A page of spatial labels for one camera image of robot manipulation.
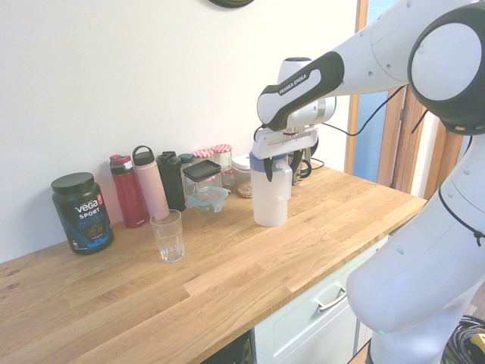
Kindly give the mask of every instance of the black water bottle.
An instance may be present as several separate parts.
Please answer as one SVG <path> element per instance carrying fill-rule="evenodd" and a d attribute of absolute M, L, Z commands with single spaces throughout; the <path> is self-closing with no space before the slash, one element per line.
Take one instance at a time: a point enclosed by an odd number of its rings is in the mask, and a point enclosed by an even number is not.
<path fill-rule="evenodd" d="M 183 197 L 182 159 L 175 152 L 163 152 L 157 157 L 158 171 L 161 182 L 164 185 L 168 207 L 173 210 L 185 210 L 185 198 Z"/>

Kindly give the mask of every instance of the label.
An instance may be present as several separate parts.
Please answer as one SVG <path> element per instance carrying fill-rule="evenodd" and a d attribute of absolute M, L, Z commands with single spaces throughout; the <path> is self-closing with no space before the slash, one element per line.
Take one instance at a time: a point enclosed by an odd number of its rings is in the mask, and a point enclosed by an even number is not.
<path fill-rule="evenodd" d="M 100 193 L 75 204 L 56 204 L 56 209 L 74 250 L 90 250 L 109 243 L 111 223 Z"/>
<path fill-rule="evenodd" d="M 302 76 L 297 77 L 294 80 L 290 80 L 287 83 L 283 84 L 281 89 L 278 91 L 280 96 L 284 95 L 285 93 L 292 90 L 294 87 L 298 86 L 300 83 L 305 82 L 310 76 L 310 73 L 303 74 Z"/>

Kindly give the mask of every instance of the red water bottle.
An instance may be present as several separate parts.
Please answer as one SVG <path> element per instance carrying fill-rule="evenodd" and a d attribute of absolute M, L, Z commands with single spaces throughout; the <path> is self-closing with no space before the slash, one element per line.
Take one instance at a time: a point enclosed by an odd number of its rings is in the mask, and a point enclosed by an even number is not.
<path fill-rule="evenodd" d="M 135 171 L 129 155 L 112 155 L 110 158 L 116 194 L 121 207 L 124 224 L 127 228 L 139 228 L 145 224 L 145 210 L 142 195 L 136 184 Z"/>

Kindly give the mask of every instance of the glass food container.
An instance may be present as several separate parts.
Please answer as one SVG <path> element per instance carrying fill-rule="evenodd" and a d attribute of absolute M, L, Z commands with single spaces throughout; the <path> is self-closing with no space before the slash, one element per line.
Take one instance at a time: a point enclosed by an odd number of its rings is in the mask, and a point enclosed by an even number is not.
<path fill-rule="evenodd" d="M 199 216 L 210 216 L 220 212 L 226 205 L 226 199 L 228 196 L 227 190 L 223 190 L 223 194 L 212 201 L 202 202 L 196 197 L 189 195 L 187 198 L 186 206 L 189 209 L 194 210 Z"/>
<path fill-rule="evenodd" d="M 249 166 L 249 154 L 233 158 L 234 181 L 236 192 L 245 199 L 252 198 L 251 168 Z"/>
<path fill-rule="evenodd" d="M 189 196 L 197 198 L 200 202 L 209 202 L 218 199 L 224 194 L 221 179 L 220 165 L 212 161 L 202 161 L 183 169 L 186 182 L 194 184 L 194 191 Z"/>

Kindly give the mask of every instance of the protein powder tub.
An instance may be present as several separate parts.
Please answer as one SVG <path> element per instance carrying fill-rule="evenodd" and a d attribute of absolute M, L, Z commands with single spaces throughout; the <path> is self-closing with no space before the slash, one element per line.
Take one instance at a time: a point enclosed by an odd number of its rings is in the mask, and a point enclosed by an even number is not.
<path fill-rule="evenodd" d="M 68 174 L 52 182 L 51 187 L 70 248 L 88 255 L 107 247 L 114 234 L 94 176 L 87 172 Z"/>

